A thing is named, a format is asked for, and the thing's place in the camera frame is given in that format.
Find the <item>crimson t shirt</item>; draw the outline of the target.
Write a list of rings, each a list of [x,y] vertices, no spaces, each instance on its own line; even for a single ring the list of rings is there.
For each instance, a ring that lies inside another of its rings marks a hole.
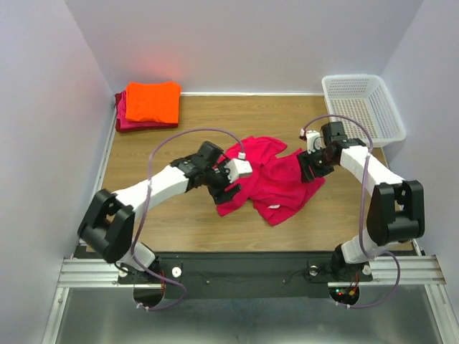
[[[242,143],[252,174],[238,180],[241,191],[230,202],[217,206],[220,216],[251,201],[259,215],[269,225],[276,226],[296,215],[326,182],[324,178],[302,182],[297,159],[301,149],[280,157],[288,145],[277,138],[250,136]]]

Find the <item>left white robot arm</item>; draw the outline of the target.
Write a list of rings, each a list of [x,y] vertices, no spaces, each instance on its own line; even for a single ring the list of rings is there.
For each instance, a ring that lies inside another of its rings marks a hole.
[[[108,264],[127,264],[143,282],[152,282],[159,276],[157,256],[140,243],[134,225],[143,225],[153,207],[201,186],[216,205],[227,203],[242,189],[238,179],[251,173],[245,153],[227,158],[219,146],[205,141],[196,153],[172,161],[144,181],[115,192],[96,192],[77,235]]]

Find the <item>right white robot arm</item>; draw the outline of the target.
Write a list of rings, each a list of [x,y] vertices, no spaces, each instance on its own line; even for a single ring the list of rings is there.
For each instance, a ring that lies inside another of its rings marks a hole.
[[[297,160],[301,180],[312,183],[332,173],[336,166],[361,183],[359,233],[335,248],[331,274],[345,280],[363,263],[389,246],[420,238],[425,233],[424,188],[393,173],[372,154],[372,143],[349,138],[341,121],[329,122],[319,131],[302,128],[299,138],[306,149]]]

